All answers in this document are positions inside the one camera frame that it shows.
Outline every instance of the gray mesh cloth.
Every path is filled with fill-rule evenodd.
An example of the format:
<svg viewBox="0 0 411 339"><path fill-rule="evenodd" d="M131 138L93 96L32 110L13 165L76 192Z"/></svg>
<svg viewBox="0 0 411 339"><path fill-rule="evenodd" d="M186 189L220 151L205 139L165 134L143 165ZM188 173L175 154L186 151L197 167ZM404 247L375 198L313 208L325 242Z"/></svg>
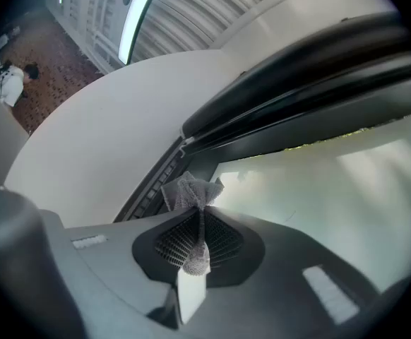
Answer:
<svg viewBox="0 0 411 339"><path fill-rule="evenodd" d="M196 179L186 171L178 179L162 186L162 193L168 209L197 207L199 209L199 236L182 268L190 275L204 275L210 270L210 255L204 239L206 224L204 208L210 205L222 192L223 185Z"/></svg>

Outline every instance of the white cloth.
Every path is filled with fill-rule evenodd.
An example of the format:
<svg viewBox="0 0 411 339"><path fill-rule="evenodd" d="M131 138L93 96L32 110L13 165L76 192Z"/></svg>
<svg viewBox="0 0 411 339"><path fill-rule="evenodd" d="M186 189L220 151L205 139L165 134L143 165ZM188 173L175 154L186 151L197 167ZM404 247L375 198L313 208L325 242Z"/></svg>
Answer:
<svg viewBox="0 0 411 339"><path fill-rule="evenodd" d="M14 104L23 91L22 69L11 66L8 71L0 75L0 101L14 107Z"/></svg>

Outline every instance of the brown carpet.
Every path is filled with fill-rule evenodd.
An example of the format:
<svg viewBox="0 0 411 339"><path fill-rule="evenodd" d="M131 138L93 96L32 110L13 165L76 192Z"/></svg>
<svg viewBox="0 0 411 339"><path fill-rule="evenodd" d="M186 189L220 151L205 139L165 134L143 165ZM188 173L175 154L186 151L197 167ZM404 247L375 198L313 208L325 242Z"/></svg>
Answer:
<svg viewBox="0 0 411 339"><path fill-rule="evenodd" d="M0 60L10 59L23 69L36 62L40 77L23 88L23 94L12 112L29 133L46 119L62 102L102 74L83 56L45 8L19 18L20 34L1 51Z"/></svg>

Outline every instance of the floor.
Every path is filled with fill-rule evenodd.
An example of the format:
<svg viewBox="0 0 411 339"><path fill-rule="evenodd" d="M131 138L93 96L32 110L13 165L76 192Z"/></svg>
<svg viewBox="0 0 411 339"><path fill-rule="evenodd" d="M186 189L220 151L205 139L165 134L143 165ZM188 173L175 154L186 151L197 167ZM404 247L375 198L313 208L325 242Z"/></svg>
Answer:
<svg viewBox="0 0 411 339"><path fill-rule="evenodd" d="M46 8L25 14L15 25L20 26L20 34L0 50L0 60L10 59L21 68L38 65L39 79L24 86L12 108L20 125L32 133L60 104L102 74Z"/></svg>
<svg viewBox="0 0 411 339"><path fill-rule="evenodd" d="M384 291L411 273L411 117L218 165L215 206L303 231Z"/></svg>

